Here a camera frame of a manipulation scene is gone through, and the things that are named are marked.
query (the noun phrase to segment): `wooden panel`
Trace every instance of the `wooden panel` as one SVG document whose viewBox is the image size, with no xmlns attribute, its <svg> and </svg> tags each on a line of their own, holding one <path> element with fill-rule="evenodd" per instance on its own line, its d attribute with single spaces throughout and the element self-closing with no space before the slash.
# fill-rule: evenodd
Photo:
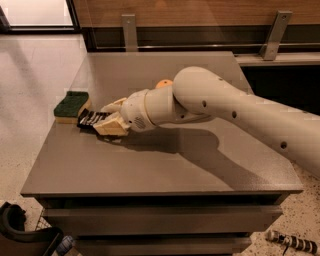
<svg viewBox="0 0 320 256">
<path fill-rule="evenodd" d="M 251 244 L 250 238 L 166 238 L 77 240 L 77 250 L 86 256 L 106 255 L 231 255 Z"/>
<path fill-rule="evenodd" d="M 152 235 L 264 231 L 280 215 L 279 206 L 110 207 L 48 209 L 44 217 L 65 234 Z"/>
<path fill-rule="evenodd" d="M 270 25 L 277 10 L 290 10 L 289 24 L 319 24 L 319 0 L 74 0 L 82 27 L 119 27 L 136 14 L 137 26 Z"/>
</svg>

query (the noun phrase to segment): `table top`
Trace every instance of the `table top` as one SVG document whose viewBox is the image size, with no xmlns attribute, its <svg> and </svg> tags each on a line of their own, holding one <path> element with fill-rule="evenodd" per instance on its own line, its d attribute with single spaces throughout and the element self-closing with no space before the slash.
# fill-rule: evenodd
<svg viewBox="0 0 320 256">
<path fill-rule="evenodd" d="M 188 66 L 207 68 L 250 91 L 230 52 L 88 54 L 71 86 L 92 109 Z M 300 192 L 291 163 L 231 123 L 163 125 L 110 141 L 54 123 L 21 191 L 32 197 L 214 195 Z"/>
</svg>

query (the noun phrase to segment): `gray table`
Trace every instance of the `gray table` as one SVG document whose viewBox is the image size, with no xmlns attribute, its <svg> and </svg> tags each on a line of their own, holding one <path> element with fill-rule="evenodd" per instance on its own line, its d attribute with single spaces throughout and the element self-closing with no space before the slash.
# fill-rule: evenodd
<svg viewBox="0 0 320 256">
<path fill-rule="evenodd" d="M 250 90 L 229 52 L 88 54 L 71 89 L 99 110 L 188 66 Z M 288 160 L 217 118 L 113 141 L 55 123 L 21 194 L 84 255 L 173 255 L 242 251 L 301 191 Z"/>
</svg>

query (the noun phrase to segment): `black object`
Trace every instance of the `black object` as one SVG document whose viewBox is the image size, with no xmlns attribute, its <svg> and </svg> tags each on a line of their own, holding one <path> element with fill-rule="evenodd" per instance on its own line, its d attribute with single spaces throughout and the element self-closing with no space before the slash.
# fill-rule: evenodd
<svg viewBox="0 0 320 256">
<path fill-rule="evenodd" d="M 292 247 L 298 251 L 309 252 L 312 254 L 315 254 L 318 251 L 318 246 L 315 242 L 299 239 L 295 236 L 281 234 L 278 231 L 268 231 L 268 233 L 266 234 L 266 240 L 287 246 L 287 248 L 283 252 L 283 255 L 286 253 L 288 247 Z"/>
<path fill-rule="evenodd" d="M 101 120 L 105 120 L 110 113 L 95 112 L 84 109 L 78 117 L 77 127 L 82 129 L 94 129 L 93 125 Z"/>
<path fill-rule="evenodd" d="M 63 238 L 56 227 L 24 231 L 25 211 L 20 206 L 4 203 L 0 208 L 1 255 L 51 256 Z"/>
</svg>

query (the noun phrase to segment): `speckled floor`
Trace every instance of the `speckled floor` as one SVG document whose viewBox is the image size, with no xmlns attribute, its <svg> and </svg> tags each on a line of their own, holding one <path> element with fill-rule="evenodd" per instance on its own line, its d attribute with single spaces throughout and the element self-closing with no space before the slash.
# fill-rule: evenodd
<svg viewBox="0 0 320 256">
<path fill-rule="evenodd" d="M 34 230 L 40 205 L 20 190 L 53 123 L 52 111 L 86 55 L 79 35 L 0 36 L 0 204 L 18 203 Z M 284 215 L 270 229 L 320 243 L 320 182 L 294 165 L 304 192 L 282 203 Z M 283 246 L 254 233 L 238 256 L 282 255 Z M 289 249 L 286 255 L 310 255 Z"/>
</svg>

